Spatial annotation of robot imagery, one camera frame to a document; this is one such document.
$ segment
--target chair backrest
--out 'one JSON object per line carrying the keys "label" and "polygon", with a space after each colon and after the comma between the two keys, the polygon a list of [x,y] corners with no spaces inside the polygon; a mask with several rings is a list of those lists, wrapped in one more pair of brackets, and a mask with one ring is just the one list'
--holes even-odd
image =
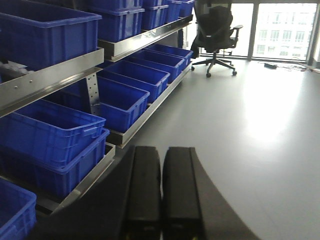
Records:
{"label": "chair backrest", "polygon": [[232,0],[195,0],[194,11],[198,18],[203,14],[208,14],[211,8],[222,6],[231,10]]}
{"label": "chair backrest", "polygon": [[202,4],[205,4],[208,11],[197,16],[199,46],[209,52],[230,47],[230,35],[232,34],[230,25],[233,21],[230,8],[221,5],[208,7],[204,0]]}

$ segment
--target chair base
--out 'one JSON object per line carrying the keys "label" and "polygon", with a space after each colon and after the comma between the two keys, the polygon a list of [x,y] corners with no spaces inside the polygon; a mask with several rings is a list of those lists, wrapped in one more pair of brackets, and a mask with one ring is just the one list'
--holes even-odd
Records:
{"label": "chair base", "polygon": [[213,58],[209,58],[209,59],[206,59],[204,61],[199,61],[199,62],[195,62],[195,63],[192,63],[192,67],[191,67],[191,70],[195,70],[195,67],[194,65],[201,65],[201,64],[205,64],[205,65],[209,65],[210,66],[208,67],[207,71],[206,71],[206,77],[207,78],[210,78],[211,77],[211,69],[212,67],[215,65],[215,64],[219,64],[221,66],[224,66],[226,68],[229,68],[229,69],[232,69],[232,75],[235,76],[237,75],[237,71],[236,71],[236,68],[234,67],[234,65],[232,64],[232,62],[230,60],[224,60],[224,59],[217,59],[217,53],[213,53]]}

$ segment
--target bin handle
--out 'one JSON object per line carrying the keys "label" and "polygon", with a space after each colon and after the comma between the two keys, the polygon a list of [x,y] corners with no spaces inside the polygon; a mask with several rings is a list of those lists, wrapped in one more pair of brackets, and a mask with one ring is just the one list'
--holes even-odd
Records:
{"label": "bin handle", "polygon": [[16,226],[11,226],[11,227],[9,228],[9,230],[6,231],[6,233],[5,233],[4,235],[2,235],[1,238],[3,238],[3,239],[14,239],[16,233],[17,233],[17,228],[16,228]]}
{"label": "bin handle", "polygon": [[91,128],[84,129],[82,131],[82,135],[83,136],[89,136],[89,135],[96,134],[97,132],[98,132],[98,127],[94,126],[94,127],[91,127]]}

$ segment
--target black rubber pad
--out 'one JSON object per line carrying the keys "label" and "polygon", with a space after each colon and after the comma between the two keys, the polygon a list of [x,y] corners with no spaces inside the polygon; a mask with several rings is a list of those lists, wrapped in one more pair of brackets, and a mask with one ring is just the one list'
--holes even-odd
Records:
{"label": "black rubber pad", "polygon": [[126,239],[160,239],[160,182],[160,159],[156,148],[137,146],[126,214]]}
{"label": "black rubber pad", "polygon": [[196,149],[187,150],[192,159],[205,239],[259,240],[213,184],[198,159]]}
{"label": "black rubber pad", "polygon": [[163,236],[192,240],[199,236],[201,214],[190,151],[170,147],[163,166]]}
{"label": "black rubber pad", "polygon": [[113,171],[70,206],[40,220],[29,240],[118,240],[135,157],[131,147]]}

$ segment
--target chair armrest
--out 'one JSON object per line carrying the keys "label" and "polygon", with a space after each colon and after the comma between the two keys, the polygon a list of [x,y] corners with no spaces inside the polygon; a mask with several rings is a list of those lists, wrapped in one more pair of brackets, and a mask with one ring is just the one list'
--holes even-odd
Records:
{"label": "chair armrest", "polygon": [[244,27],[243,25],[237,25],[237,26],[235,26],[233,29],[239,30],[239,29],[242,29],[243,27]]}
{"label": "chair armrest", "polygon": [[243,25],[237,25],[234,28],[232,28],[232,30],[235,30],[235,41],[238,41],[238,37],[239,37],[239,30],[242,29],[244,26]]}

